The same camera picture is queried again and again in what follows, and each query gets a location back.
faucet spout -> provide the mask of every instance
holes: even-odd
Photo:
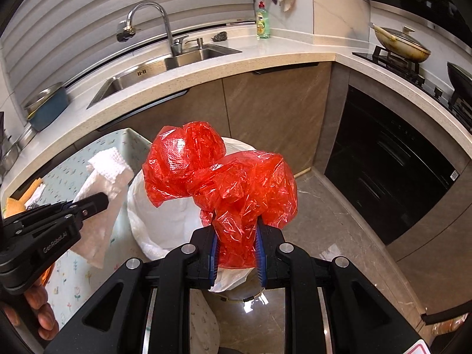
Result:
[[[179,55],[178,49],[174,44],[174,38],[172,36],[171,25],[169,24],[169,17],[167,16],[166,10],[162,7],[162,5],[155,3],[154,1],[150,1],[150,0],[140,2],[133,9],[129,11],[126,21],[123,21],[122,23],[120,23],[118,27],[117,40],[119,42],[126,42],[136,34],[136,29],[133,26],[133,17],[137,10],[147,5],[153,6],[161,13],[162,18],[164,19],[164,26],[166,28],[166,33],[167,33],[167,41],[169,42],[171,53],[173,56]]]

red plastic bag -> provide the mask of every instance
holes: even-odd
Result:
[[[220,241],[219,266],[256,266],[257,218],[282,228],[297,213],[296,182],[280,154],[241,151],[195,173],[188,192],[202,209],[202,222],[212,224]]]
[[[223,140],[207,122],[164,126],[142,166],[149,200],[158,207],[166,199],[189,197],[187,181],[225,153]]]

gray blind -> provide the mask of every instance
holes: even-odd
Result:
[[[66,81],[108,55],[165,33],[159,12],[134,17],[141,32],[126,43],[115,32],[142,0],[24,0],[1,37],[17,101]],[[253,0],[153,0],[166,9],[173,31],[217,22],[253,20]]]

silver bolt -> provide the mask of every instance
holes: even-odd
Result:
[[[334,263],[340,268],[347,268],[349,265],[349,260],[346,257],[336,257]]]
[[[137,258],[131,258],[126,261],[126,267],[131,270],[136,269],[137,267],[139,267],[140,264],[141,262],[139,262],[139,259]]]
[[[182,250],[182,252],[185,254],[192,254],[195,250],[197,250],[197,248],[191,243],[186,243],[180,248],[180,250]]]
[[[281,243],[280,246],[278,247],[281,252],[284,253],[291,253],[294,251],[294,246],[291,243]]]

red and white label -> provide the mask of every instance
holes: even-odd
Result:
[[[403,354],[431,354],[426,342],[422,339],[417,341],[411,348],[405,351]]]

